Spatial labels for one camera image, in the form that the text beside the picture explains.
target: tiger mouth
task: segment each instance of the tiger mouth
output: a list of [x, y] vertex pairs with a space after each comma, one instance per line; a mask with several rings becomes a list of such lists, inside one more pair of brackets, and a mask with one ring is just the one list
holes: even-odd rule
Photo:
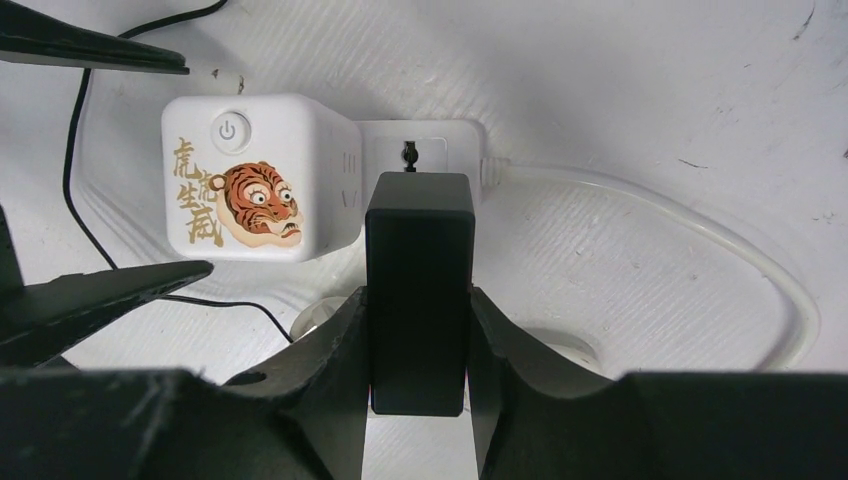
[[280, 233], [280, 238], [288, 238], [295, 233], [300, 233], [300, 227], [296, 223], [289, 222], [283, 227], [282, 233]]

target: white wall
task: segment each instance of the white wall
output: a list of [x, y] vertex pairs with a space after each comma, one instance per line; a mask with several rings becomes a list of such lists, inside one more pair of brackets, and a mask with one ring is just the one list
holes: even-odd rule
[[[110, 33], [205, 4], [23, 3]], [[846, 26], [842, 0], [232, 0], [215, 17], [142, 39], [185, 54], [191, 77], [95, 74], [76, 191], [120, 263], [172, 258], [162, 243], [159, 113], [178, 95], [235, 93], [239, 75], [245, 94], [297, 91], [354, 119], [472, 118], [493, 156], [614, 173], [749, 236], [819, 302], [822, 334], [801, 367], [844, 371]], [[30, 282], [105, 267], [59, 191], [79, 75], [0, 64], [0, 203]], [[119, 222], [120, 235], [104, 225], [116, 210], [132, 218]], [[747, 368], [792, 318], [750, 268], [589, 192], [510, 185], [482, 208], [480, 228], [490, 240], [478, 238], [475, 282], [517, 321], [584, 337], [611, 374]], [[221, 265], [198, 291], [262, 299], [291, 321], [312, 300], [362, 282], [361, 254], [358, 244], [304, 266]], [[223, 380], [282, 346], [254, 312], [155, 305], [71, 358], [184, 365]], [[398, 425], [371, 427], [369, 441], [414, 431], [411, 445], [430, 450], [395, 452], [390, 467], [389, 454], [371, 448], [374, 475], [473, 476], [468, 443], [446, 441], [470, 441], [467, 422]]]

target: chinese characters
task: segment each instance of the chinese characters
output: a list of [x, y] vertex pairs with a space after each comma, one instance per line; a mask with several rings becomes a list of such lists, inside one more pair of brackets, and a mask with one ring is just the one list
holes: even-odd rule
[[180, 184], [177, 202], [181, 209], [191, 214], [191, 220], [186, 223], [188, 241], [193, 244], [198, 239], [211, 239], [215, 246], [223, 247], [221, 225], [212, 216], [218, 193], [209, 188], [212, 175], [191, 163], [193, 151], [191, 142], [180, 137], [180, 146], [174, 150], [174, 176], [185, 180]]

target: white surface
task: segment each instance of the white surface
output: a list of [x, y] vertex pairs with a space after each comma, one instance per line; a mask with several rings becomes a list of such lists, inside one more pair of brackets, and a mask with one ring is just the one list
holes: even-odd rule
[[[117, 33], [206, 1], [23, 3]], [[299, 92], [355, 120], [477, 120], [490, 156], [612, 173], [708, 214], [816, 297], [822, 332], [801, 367], [848, 370], [848, 2], [819, 0], [802, 29], [812, 1], [232, 1], [143, 37], [185, 54], [192, 76], [94, 75], [75, 192], [119, 264], [174, 258], [163, 246], [162, 109], [181, 95], [234, 94], [241, 75], [245, 94]], [[61, 206], [79, 76], [0, 64], [0, 203], [28, 282], [105, 268]], [[136, 241], [122, 246], [114, 230]], [[792, 315], [718, 247], [555, 181], [492, 192], [477, 239], [475, 282], [511, 318], [573, 333], [613, 374], [750, 368], [780, 337], [775, 320]], [[192, 293], [262, 300], [290, 324], [361, 284], [363, 252], [360, 239], [284, 269], [221, 263]], [[283, 345], [258, 312], [155, 304], [69, 357], [223, 380]], [[473, 478], [467, 420], [380, 420], [369, 423], [364, 478]]]
[[357, 122], [362, 130], [365, 159], [365, 205], [384, 172], [402, 172], [405, 142], [414, 141], [418, 150], [415, 169], [427, 173], [462, 173], [468, 177], [474, 207], [480, 207], [483, 187], [480, 160], [485, 133], [477, 122], [467, 120], [390, 120]]
[[[181, 255], [304, 262], [359, 236], [362, 136], [352, 121], [314, 100], [181, 97], [162, 113], [162, 150], [168, 241]], [[269, 167], [279, 175], [272, 183], [252, 173]], [[225, 187], [230, 182], [237, 188]], [[257, 216], [240, 220], [231, 205]], [[262, 226], [248, 225], [256, 219]], [[132, 232], [131, 220], [119, 221]], [[125, 244], [137, 238], [119, 235]]]
[[222, 113], [212, 122], [212, 143], [221, 153], [241, 153], [250, 143], [250, 122], [236, 112]]
[[[487, 171], [493, 168], [502, 169], [504, 172]], [[798, 282], [782, 265], [775, 262], [768, 254], [747, 239], [668, 197], [612, 175], [569, 167], [516, 167], [510, 166], [508, 162], [502, 159], [485, 159], [481, 176], [486, 179], [501, 179], [505, 176], [507, 180], [524, 178], [531, 181], [555, 179], [564, 184], [576, 184], [579, 187], [617, 195], [632, 202], [634, 206], [649, 208], [654, 213], [701, 235], [747, 262], [760, 272], [763, 278], [772, 282], [775, 288], [780, 291], [780, 294], [792, 303], [792, 308], [796, 313], [795, 318], [790, 318], [786, 322], [787, 325], [784, 327], [781, 339], [756, 365], [758, 370], [780, 371], [795, 367], [810, 352], [810, 349], [818, 340], [821, 328], [818, 306], [804, 285]]]

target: white power cord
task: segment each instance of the white power cord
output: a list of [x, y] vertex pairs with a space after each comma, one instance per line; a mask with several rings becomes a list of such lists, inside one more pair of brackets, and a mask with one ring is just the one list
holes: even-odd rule
[[725, 248], [762, 272], [795, 305], [800, 321], [794, 322], [781, 342], [764, 358], [757, 370], [782, 370], [798, 363], [819, 335], [821, 317], [807, 289], [785, 268], [754, 244], [713, 220], [641, 185], [573, 167], [526, 167], [510, 165], [508, 160], [486, 158], [480, 172], [484, 187], [493, 187], [502, 179], [554, 179], [618, 194], [650, 207], [657, 213]]

